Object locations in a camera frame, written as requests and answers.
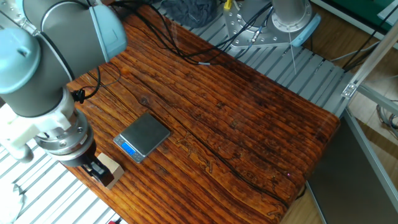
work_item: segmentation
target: white cable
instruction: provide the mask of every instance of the white cable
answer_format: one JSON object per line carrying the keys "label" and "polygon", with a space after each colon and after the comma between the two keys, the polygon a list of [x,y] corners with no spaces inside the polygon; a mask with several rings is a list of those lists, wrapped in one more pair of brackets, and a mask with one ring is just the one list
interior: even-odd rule
{"label": "white cable", "polygon": [[288,33],[289,33],[290,49],[292,50],[292,58],[293,58],[293,66],[294,66],[294,75],[297,75],[296,62],[294,61],[294,54],[293,54],[292,37],[290,36],[290,30],[287,29],[287,31],[288,31]]}
{"label": "white cable", "polygon": [[[372,46],[370,46],[370,47],[368,47],[368,48],[366,48],[366,49],[362,49],[360,52],[368,51],[368,50],[372,49],[372,48],[373,48],[376,44],[378,44],[378,43],[380,43],[380,41],[377,41],[376,43],[372,44]],[[341,57],[338,57],[338,58],[335,58],[335,59],[333,59],[333,60],[330,60],[330,62],[335,62],[335,61],[337,61],[337,60],[346,58],[346,57],[348,57],[348,56],[351,56],[351,55],[355,54],[356,52],[357,52],[357,51],[348,53],[348,54],[343,55],[343,56],[341,56]]]}

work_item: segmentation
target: light blue joint cap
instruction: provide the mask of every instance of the light blue joint cap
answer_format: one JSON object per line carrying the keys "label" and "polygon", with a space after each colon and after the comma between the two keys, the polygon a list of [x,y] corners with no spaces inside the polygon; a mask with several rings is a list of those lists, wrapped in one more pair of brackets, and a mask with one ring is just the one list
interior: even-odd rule
{"label": "light blue joint cap", "polygon": [[104,5],[90,9],[97,35],[107,62],[127,48],[124,27],[115,13]]}
{"label": "light blue joint cap", "polygon": [[36,72],[40,56],[39,42],[25,30],[0,30],[0,94],[24,86]]}
{"label": "light blue joint cap", "polygon": [[24,10],[24,0],[15,0],[15,3],[17,4],[17,7],[20,10],[20,12],[22,13],[22,15],[24,15],[24,17],[26,17],[25,10]]}
{"label": "light blue joint cap", "polygon": [[304,30],[299,34],[293,41],[292,45],[294,47],[300,47],[304,42],[311,36],[311,34],[318,27],[321,22],[321,16],[316,14],[314,18],[312,18],[311,22],[304,28]]}

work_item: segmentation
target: gray robot arm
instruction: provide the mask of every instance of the gray robot arm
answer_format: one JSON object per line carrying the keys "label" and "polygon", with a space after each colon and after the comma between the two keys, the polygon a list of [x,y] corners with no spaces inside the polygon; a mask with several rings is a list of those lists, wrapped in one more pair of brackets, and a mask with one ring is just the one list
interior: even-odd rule
{"label": "gray robot arm", "polygon": [[113,178],[95,157],[93,130],[66,84],[126,49],[123,25],[108,7],[86,1],[17,4],[39,32],[0,30],[0,97],[6,103],[0,109],[0,143],[29,162],[33,155],[26,143],[34,138],[56,160],[82,166],[106,185]]}
{"label": "gray robot arm", "polygon": [[[20,116],[48,113],[62,99],[63,86],[108,62],[127,46],[122,24],[104,5],[89,7],[86,1],[62,0],[19,0],[17,3],[40,31],[33,38],[41,51],[39,65],[24,86],[10,93],[0,90],[0,97]],[[21,62],[23,60],[5,63],[13,70],[12,67],[20,67]]]}

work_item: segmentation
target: wood grain tabletop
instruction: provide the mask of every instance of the wood grain tabletop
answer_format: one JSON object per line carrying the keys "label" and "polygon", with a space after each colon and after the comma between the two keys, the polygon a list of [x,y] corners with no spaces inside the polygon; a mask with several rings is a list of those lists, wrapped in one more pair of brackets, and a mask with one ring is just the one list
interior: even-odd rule
{"label": "wood grain tabletop", "polygon": [[[162,27],[149,8],[141,13]],[[185,52],[211,47],[168,22]],[[128,223],[279,223],[339,119],[229,55],[217,57],[223,65],[191,65],[158,47],[137,17],[124,27],[129,45],[112,59],[122,78],[76,106],[95,131],[97,154],[126,173],[107,190],[81,168],[69,170]],[[104,85],[118,78],[115,66],[100,67]],[[95,77],[69,88],[95,85]],[[145,112],[172,134],[136,164],[113,138]]]}

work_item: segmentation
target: blue lcd screen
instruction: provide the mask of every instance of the blue lcd screen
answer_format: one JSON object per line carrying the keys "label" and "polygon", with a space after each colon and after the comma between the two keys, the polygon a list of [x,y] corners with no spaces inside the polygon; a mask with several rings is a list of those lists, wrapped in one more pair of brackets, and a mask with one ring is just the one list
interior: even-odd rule
{"label": "blue lcd screen", "polygon": [[132,149],[132,147],[129,146],[127,143],[122,144],[122,148],[130,155],[132,156],[134,153],[136,153],[135,150]]}

